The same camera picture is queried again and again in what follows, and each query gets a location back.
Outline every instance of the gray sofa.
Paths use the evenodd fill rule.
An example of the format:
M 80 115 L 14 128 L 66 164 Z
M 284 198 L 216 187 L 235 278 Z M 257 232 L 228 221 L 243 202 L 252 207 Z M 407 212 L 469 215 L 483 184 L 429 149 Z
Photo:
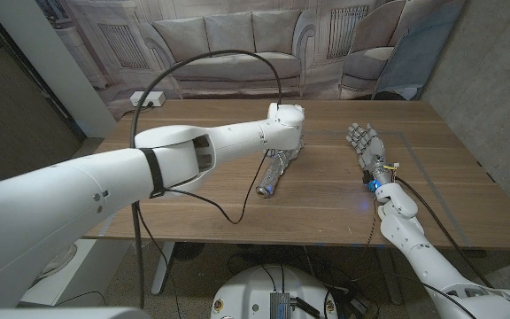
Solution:
M 394 89 L 414 85 L 419 87 L 424 83 L 404 81 L 396 73 L 390 72 L 395 64 L 406 61 L 406 68 L 401 67 L 402 74 L 418 74 L 423 67 L 423 74 L 430 74 L 436 58 L 450 30 L 457 14 L 461 10 L 463 0 L 395 0 L 380 6 L 358 22 L 353 35 L 350 53 L 344 58 L 342 76 L 339 82 L 339 93 L 344 98 L 355 98 L 374 94 L 379 89 L 379 79 L 391 81 Z M 455 16 L 445 26 L 440 22 L 439 15 L 453 10 Z M 423 22 L 429 17 L 436 21 L 434 25 Z M 415 33 L 418 28 L 442 29 L 439 33 L 426 33 L 422 41 L 408 41 L 413 39 L 409 32 Z
M 311 11 L 239 12 L 207 17 L 141 23 L 145 44 L 156 51 L 163 69 L 197 54 L 245 50 L 268 59 L 283 91 L 305 87 L 307 39 L 314 36 Z M 276 92 L 271 69 L 257 58 L 225 55 L 201 58 L 174 71 L 176 93 L 229 94 Z

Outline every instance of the robotic hand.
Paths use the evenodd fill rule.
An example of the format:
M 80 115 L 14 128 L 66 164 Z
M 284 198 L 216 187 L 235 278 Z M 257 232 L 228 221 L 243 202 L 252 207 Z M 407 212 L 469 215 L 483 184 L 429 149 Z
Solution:
M 412 222 L 424 233 L 421 224 L 416 219 L 418 206 L 393 180 L 392 169 L 398 167 L 385 162 L 385 148 L 377 131 L 367 124 L 364 130 L 357 123 L 349 127 L 346 137 L 358 154 L 359 165 L 363 169 L 363 183 L 375 192 L 380 205 L 377 213 L 383 220 L 387 215 L 397 215 Z
M 153 128 L 135 137 L 139 149 L 0 182 L 0 307 L 15 307 L 57 252 L 121 208 L 178 195 L 166 190 L 194 191 L 218 165 L 246 154 L 298 148 L 304 119 L 302 107 L 273 103 L 262 121 Z
M 379 206 L 381 232 L 408 259 L 419 279 L 462 305 L 467 311 L 446 297 L 427 288 L 430 298 L 443 319 L 452 318 L 510 318 L 510 291 L 491 289 L 467 280 L 424 237 L 422 226 L 416 219 L 418 207 L 394 183 L 390 170 L 396 165 L 385 163 L 383 142 L 377 132 L 367 124 L 364 130 L 354 123 L 346 137 L 358 154 L 364 171 L 363 182 L 375 192 Z

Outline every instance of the printed wall backdrop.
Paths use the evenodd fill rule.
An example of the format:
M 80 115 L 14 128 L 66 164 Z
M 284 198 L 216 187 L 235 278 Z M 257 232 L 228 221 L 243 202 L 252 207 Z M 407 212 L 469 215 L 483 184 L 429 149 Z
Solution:
M 268 59 L 287 97 L 416 98 L 464 0 L 36 0 L 100 97 L 119 118 L 128 98 L 168 67 L 238 49 Z M 184 66 L 168 98 L 276 95 L 256 58 Z

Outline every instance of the table leg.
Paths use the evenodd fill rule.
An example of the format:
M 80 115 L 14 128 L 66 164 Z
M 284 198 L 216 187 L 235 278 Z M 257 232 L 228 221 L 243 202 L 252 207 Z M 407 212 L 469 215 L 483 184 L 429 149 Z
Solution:
M 165 259 L 160 256 L 158 260 L 157 272 L 155 273 L 155 279 L 152 281 L 151 292 L 152 294 L 159 295 L 165 290 L 165 283 L 168 279 L 168 272 L 172 266 L 173 250 L 175 242 L 164 242 L 163 253 L 168 261 L 168 268 L 165 264 Z
M 383 270 L 383 277 L 385 278 L 385 284 L 387 285 L 387 291 L 389 291 L 390 302 L 393 305 L 401 305 L 403 303 L 403 295 L 400 292 L 400 285 L 396 276 L 388 274 L 387 272 L 395 272 L 395 264 L 390 255 L 389 249 L 377 248 L 377 258 L 381 264 Z

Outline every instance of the wire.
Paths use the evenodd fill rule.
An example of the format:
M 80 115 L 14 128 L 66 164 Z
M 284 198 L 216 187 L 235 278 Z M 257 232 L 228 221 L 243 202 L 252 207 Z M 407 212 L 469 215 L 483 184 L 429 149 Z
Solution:
M 259 60 L 265 62 L 265 64 L 267 64 L 271 68 L 271 70 L 273 71 L 273 74 L 274 74 L 274 78 L 276 79 L 277 87 L 279 89 L 279 97 L 278 97 L 277 105 L 280 105 L 282 102 L 281 79 L 279 78 L 279 74 L 276 72 L 276 69 L 271 64 L 271 62 L 269 62 L 265 58 L 258 56 L 255 53 L 251 53 L 251 52 L 243 51 L 243 50 L 221 50 L 221 51 L 214 51 L 214 52 L 206 52 L 203 54 L 196 55 L 195 57 L 183 60 L 182 62 L 176 63 L 175 65 L 169 67 L 161 75 L 157 76 L 157 78 L 155 78 L 155 80 L 153 80 L 153 82 L 151 82 L 151 84 L 149 84 L 147 89 L 145 89 L 145 91 L 143 92 L 143 95 L 141 96 L 141 98 L 139 98 L 139 101 L 137 102 L 137 107 L 135 109 L 135 113 L 133 115 L 133 121 L 131 122 L 130 140 L 129 140 L 130 147 L 135 148 L 135 135 L 136 135 L 136 131 L 137 131 L 137 122 L 138 122 L 139 113 L 141 112 L 141 107 L 143 106 L 145 98 L 147 98 L 147 96 L 149 96 L 149 93 L 155 88 L 155 86 L 159 82 L 161 82 L 166 76 L 171 74 L 173 71 L 179 69 L 182 66 L 186 66 L 190 62 L 196 61 L 201 58 L 207 58 L 207 57 L 212 57 L 215 55 L 230 54 L 230 53 L 246 54 L 248 56 L 258 58 Z
M 308 260 L 308 266 L 310 266 L 310 272 L 312 273 L 312 276 L 316 277 L 314 274 L 314 269 L 312 268 L 312 263 L 310 262 L 310 257 L 308 256 L 308 251 L 306 250 L 306 246 L 302 246 L 305 249 L 306 259 Z
M 99 294 L 99 295 L 100 295 L 100 297 L 102 297 L 102 300 L 104 301 L 104 305 L 106 305 L 106 306 L 107 306 L 107 302 L 105 302 L 105 297 L 104 297 L 104 295 L 103 295 L 101 292 L 93 291 L 93 292 L 84 292 L 83 294 L 80 294 L 80 295 L 78 295 L 78 296 L 76 296 L 76 297 L 72 297 L 71 299 L 67 299 L 67 300 L 61 301 L 61 302 L 59 302 L 58 304 L 54 305 L 53 307 L 58 307 L 58 306 L 60 306 L 60 305 L 62 305 L 62 304 L 64 304 L 64 303 L 67 303 L 67 302 L 68 302 L 68 301 L 70 301 L 70 300 L 75 300 L 76 298 L 80 298 L 81 296 L 85 296 L 85 295 L 88 295 L 88 294 L 91 294 L 91 293 L 97 293 L 97 294 Z
M 281 263 L 281 272 L 282 272 L 282 293 L 284 293 L 284 267 Z
M 241 211 L 241 216 L 239 217 L 239 219 L 236 222 L 232 221 L 229 218 L 228 214 L 226 214 L 226 212 L 223 210 L 223 208 L 221 208 L 220 205 L 218 205 L 218 203 L 216 203 L 216 202 L 214 202 L 214 201 L 212 201 L 212 200 L 210 200 L 208 198 L 204 198 L 204 197 L 196 195 L 194 193 L 187 192 L 187 191 L 181 191 L 181 190 L 166 189 L 166 191 L 171 191 L 171 192 L 175 192 L 175 193 L 180 193 L 180 194 L 188 195 L 188 196 L 191 196 L 193 198 L 198 198 L 200 200 L 203 200 L 204 202 L 210 203 L 210 204 L 218 207 L 218 209 L 220 209 L 220 212 L 224 215 L 224 217 L 226 217 L 226 219 L 229 222 L 231 222 L 232 224 L 237 225 L 243 219 L 243 216 L 245 215 L 245 207 L 247 206 L 247 199 L 249 198 L 249 194 L 251 193 L 251 189 L 253 188 L 253 184 L 257 180 L 257 176 L 259 175 L 259 171 L 261 170 L 261 167 L 263 166 L 263 162 L 265 161 L 265 158 L 267 157 L 268 153 L 269 153 L 269 150 L 267 150 L 265 152 L 265 154 L 263 155 L 263 159 L 259 163 L 259 167 L 257 168 L 257 172 L 255 173 L 255 176 L 253 177 L 253 180 L 251 181 L 251 185 L 249 185 L 249 189 L 247 190 L 247 195 L 245 195 L 245 200 L 243 201 L 243 209 Z
M 437 292 L 437 293 L 441 294 L 442 296 L 446 297 L 449 301 L 453 302 L 454 304 L 456 304 L 456 306 L 460 307 L 461 310 L 463 310 L 467 315 L 469 315 L 473 319 L 477 319 L 477 318 L 475 318 L 475 316 L 471 312 L 469 312 L 469 310 L 467 310 L 465 307 L 463 307 L 458 301 L 454 300 L 452 297 L 448 296 L 448 294 L 439 291 L 438 289 L 432 287 L 429 284 L 425 284 L 425 283 L 423 283 L 422 281 L 420 281 L 418 279 L 414 279 L 414 278 L 411 278 L 409 276 L 405 276 L 405 275 L 401 275 L 401 274 L 398 274 L 398 273 L 394 273 L 392 271 L 384 270 L 383 273 L 389 274 L 389 275 L 393 275 L 393 276 L 397 276 L 397 277 L 406 279 L 408 281 L 411 281 L 413 283 L 421 284 L 421 285 L 425 286 L 426 288 L 430 289 L 431 291 Z
M 452 243 L 453 247 L 456 249 L 456 251 L 458 251 L 458 253 L 460 254 L 461 258 L 463 258 L 463 260 L 466 261 L 466 263 L 469 265 L 469 267 L 474 270 L 475 274 L 483 281 L 483 283 L 485 285 L 487 285 L 490 288 L 493 288 L 493 285 L 487 280 L 487 278 L 485 278 L 485 276 L 479 271 L 479 269 L 477 269 L 474 266 L 474 264 L 471 263 L 471 261 L 468 259 L 466 254 L 464 254 L 464 252 L 462 252 L 462 250 L 460 249 L 460 247 L 458 246 L 456 241 L 452 238 L 452 235 L 450 235 L 450 233 L 448 232 L 446 227 L 444 227 L 442 222 L 440 222 L 440 219 L 438 218 L 436 213 L 434 213 L 434 211 L 432 210 L 432 207 L 430 207 L 429 203 L 427 203 L 426 200 L 424 200 L 424 198 L 422 198 L 421 194 L 419 194 L 418 191 L 416 191 L 413 188 L 413 186 L 409 185 L 402 178 L 400 178 L 398 176 L 395 176 L 395 179 L 397 181 L 399 181 L 400 183 L 402 183 L 403 185 L 405 185 L 405 187 L 407 189 L 409 189 L 414 194 L 414 196 L 416 196 L 421 201 L 421 203 L 429 210 L 429 213 L 432 215 L 432 218 L 434 218 L 434 220 L 438 224 L 438 227 L 440 227 L 440 229 L 443 231 L 443 233 L 448 237 L 448 239 Z
M 160 256 L 163 258 L 163 260 L 165 261 L 165 265 L 166 265 L 166 271 L 168 271 L 168 259 L 166 258 L 166 255 L 165 253 L 163 252 L 163 249 L 160 248 L 160 246 L 158 245 L 157 243 L 157 240 L 155 240 L 155 238 L 152 236 L 152 233 L 151 231 L 149 230 L 149 226 L 147 226 L 147 223 L 145 223 L 145 220 L 143 218 L 143 213 L 141 213 L 141 208 L 139 208 L 138 210 L 139 212 L 139 219 L 141 220 L 141 223 L 143 224 L 143 226 L 145 227 L 145 230 L 147 230 L 147 234 L 149 234 L 149 237 L 151 238 L 151 241 L 152 243 L 157 247 L 157 250 L 158 252 L 160 253 Z M 169 273 L 169 277 L 170 277 L 170 280 L 171 282 L 173 282 L 173 288 L 174 288 L 174 300 L 176 302 L 176 311 L 178 312 L 178 317 L 181 318 L 181 308 L 180 306 L 178 305 L 178 293 L 176 293 L 176 283 L 174 282 L 174 278 L 172 278 L 170 276 L 170 273 Z
M 361 255 L 359 258 L 355 261 L 355 265 L 359 265 L 361 262 L 361 259 L 363 259 L 363 256 L 365 256 L 365 252 L 369 247 L 369 244 L 371 244 L 371 238 L 373 238 L 373 232 L 375 231 L 375 223 L 377 222 L 377 219 L 375 218 L 375 215 L 377 214 L 377 207 L 375 203 L 375 195 L 373 196 L 373 225 L 371 225 L 371 232 L 369 233 L 369 238 L 367 239 L 367 242 L 365 243 L 365 247 L 361 251 Z
M 135 250 L 137 252 L 137 267 L 139 268 L 139 308 L 145 308 L 145 270 L 143 265 L 143 246 L 141 242 L 141 226 L 139 225 L 139 201 L 131 204 L 133 217 L 133 231 L 135 232 Z
M 147 104 L 146 106 L 144 106 L 141 109 L 141 112 L 146 111 L 146 110 L 150 110 L 151 108 L 152 108 L 152 102 L 149 102 L 149 104 Z M 129 111 L 123 113 L 123 115 L 121 115 L 121 117 L 124 117 L 125 115 L 128 115 L 128 114 L 133 114 L 134 112 L 135 112 L 135 109 L 129 110 Z
M 268 270 L 265 268 L 265 265 L 261 265 L 261 267 L 263 268 L 263 270 L 265 270 L 265 272 L 267 273 L 267 275 L 269 275 L 269 278 L 271 278 L 271 281 L 273 282 L 273 292 L 276 292 L 276 285 L 274 285 L 274 279 L 273 279 L 273 277 L 271 276 L 271 274 L 269 274 Z
M 137 132 L 137 122 L 139 121 L 139 113 L 142 111 L 145 98 L 147 98 L 149 96 L 149 93 L 151 93 L 151 91 L 154 89 L 154 87 L 159 82 L 161 82 L 167 75 L 172 73 L 174 70 L 176 70 L 182 66 L 185 66 L 192 61 L 195 61 L 195 60 L 201 59 L 201 58 L 211 57 L 214 55 L 229 54 L 229 53 L 246 54 L 246 55 L 252 56 L 254 58 L 258 58 L 259 60 L 265 62 L 265 64 L 267 64 L 271 68 L 271 70 L 273 71 L 273 74 L 274 74 L 274 78 L 276 79 L 277 87 L 279 89 L 279 97 L 278 97 L 278 101 L 277 101 L 277 107 L 278 107 L 278 105 L 280 105 L 281 101 L 282 101 L 281 79 L 279 78 L 279 74 L 276 72 L 276 69 L 271 64 L 271 62 L 269 62 L 265 58 L 258 56 L 255 53 L 251 53 L 251 52 L 243 51 L 243 50 L 222 50 L 222 51 L 214 51 L 214 52 L 207 52 L 204 54 L 199 54 L 199 55 L 196 55 L 195 57 L 188 58 L 182 62 L 179 62 L 179 63 L 169 67 L 165 72 L 163 72 L 161 75 L 157 76 L 155 78 L 155 80 L 153 80 L 151 82 L 151 84 L 149 84 L 147 89 L 145 89 L 145 91 L 141 95 L 141 98 L 139 98 L 139 101 L 137 102 L 137 106 L 135 107 L 135 112 L 133 114 L 133 120 L 131 121 L 131 129 L 129 131 L 129 147 L 135 148 L 135 135 Z M 139 213 L 138 213 L 138 211 L 139 211 L 139 201 L 136 201 L 135 203 L 131 204 L 131 215 L 133 218 L 133 226 L 134 226 L 134 232 L 135 232 L 135 249 L 137 252 L 137 259 L 138 259 L 137 264 L 138 264 L 138 268 L 139 268 L 139 283 L 140 283 L 140 288 L 141 288 L 139 307 L 141 309 L 143 309 L 144 308 L 144 295 L 145 295 L 145 286 L 144 286 L 145 279 L 144 279 L 144 265 L 143 265 L 143 248 L 141 247 L 141 228 L 139 227 L 139 221 L 138 221 Z M 242 212 L 241 218 L 243 218 L 244 212 L 245 212 L 245 207 L 243 205 L 243 212 Z

